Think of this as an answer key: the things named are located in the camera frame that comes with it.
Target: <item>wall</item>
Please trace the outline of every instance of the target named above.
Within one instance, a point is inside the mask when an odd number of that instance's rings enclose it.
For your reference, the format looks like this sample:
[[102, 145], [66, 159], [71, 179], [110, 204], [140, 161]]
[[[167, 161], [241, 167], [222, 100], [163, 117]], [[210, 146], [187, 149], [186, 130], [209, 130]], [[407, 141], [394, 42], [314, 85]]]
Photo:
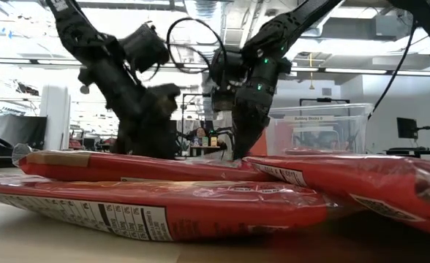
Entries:
[[323, 88], [332, 88], [332, 98], [340, 99], [340, 86], [333, 80], [313, 80], [314, 90], [309, 89], [311, 81], [298, 83], [295, 80], [279, 80], [272, 107], [298, 107], [300, 99], [323, 98]]
[[[374, 104], [390, 78], [376, 75], [357, 76], [341, 86], [342, 98], [350, 99], [352, 103]], [[397, 117], [414, 118], [418, 126], [430, 126], [430, 77], [398, 76], [394, 80], [386, 97], [368, 122], [366, 148], [369, 152], [382, 153], [389, 148], [417, 146], [413, 140], [398, 138]], [[430, 131], [420, 131], [418, 135], [418, 145], [430, 148]]]

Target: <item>plastic bin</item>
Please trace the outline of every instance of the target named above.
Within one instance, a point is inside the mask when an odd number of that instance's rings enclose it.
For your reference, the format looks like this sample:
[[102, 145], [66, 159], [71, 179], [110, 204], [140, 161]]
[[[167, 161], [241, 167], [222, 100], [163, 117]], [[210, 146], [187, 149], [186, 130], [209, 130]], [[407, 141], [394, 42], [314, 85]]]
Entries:
[[265, 130], [267, 154], [286, 150], [365, 153], [366, 123], [373, 104], [334, 104], [273, 108]]

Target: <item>computer monitor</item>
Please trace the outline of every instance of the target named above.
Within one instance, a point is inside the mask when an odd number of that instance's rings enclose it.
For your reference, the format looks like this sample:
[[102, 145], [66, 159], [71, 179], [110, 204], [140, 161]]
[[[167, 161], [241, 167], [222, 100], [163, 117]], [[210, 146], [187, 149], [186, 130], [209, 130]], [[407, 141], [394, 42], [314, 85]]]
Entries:
[[418, 139], [418, 127], [415, 119], [397, 118], [399, 138]]

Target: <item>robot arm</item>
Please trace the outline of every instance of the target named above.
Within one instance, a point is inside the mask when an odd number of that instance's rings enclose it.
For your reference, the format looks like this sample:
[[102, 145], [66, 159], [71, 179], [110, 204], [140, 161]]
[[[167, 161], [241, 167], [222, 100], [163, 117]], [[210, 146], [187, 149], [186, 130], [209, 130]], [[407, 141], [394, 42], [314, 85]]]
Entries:
[[168, 62], [165, 44], [154, 28], [143, 24], [125, 39], [97, 31], [75, 0], [46, 0], [54, 18], [62, 45], [84, 67], [79, 80], [95, 83], [106, 99], [107, 108], [120, 120], [115, 153], [127, 153], [162, 159], [174, 159], [167, 146], [174, 142], [169, 126], [177, 108], [174, 84], [145, 88], [135, 70], [146, 71], [155, 63]]
[[[411, 12], [418, 25], [422, 26], [430, 36], [430, 0], [388, 1], [395, 7]], [[291, 64], [282, 57], [308, 27], [340, 2], [341, 0], [308, 0], [293, 11], [276, 16], [265, 23], [260, 31], [239, 50], [241, 62], [240, 59], [229, 61], [228, 66], [242, 64], [248, 69], [246, 82], [235, 92], [232, 108], [235, 159], [246, 155], [269, 123], [268, 112], [278, 75], [280, 72], [288, 73], [291, 67]], [[228, 58], [235, 57], [236, 55], [231, 54], [228, 56]], [[219, 80], [215, 82], [219, 85], [224, 84]]]

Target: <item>black curtain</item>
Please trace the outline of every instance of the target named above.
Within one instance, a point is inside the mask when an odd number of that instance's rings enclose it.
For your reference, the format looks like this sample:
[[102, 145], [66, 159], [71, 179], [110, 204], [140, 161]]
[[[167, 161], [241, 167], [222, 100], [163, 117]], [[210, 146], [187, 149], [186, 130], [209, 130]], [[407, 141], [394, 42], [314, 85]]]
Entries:
[[0, 115], [0, 139], [12, 146], [18, 143], [42, 150], [45, 144], [46, 117]]

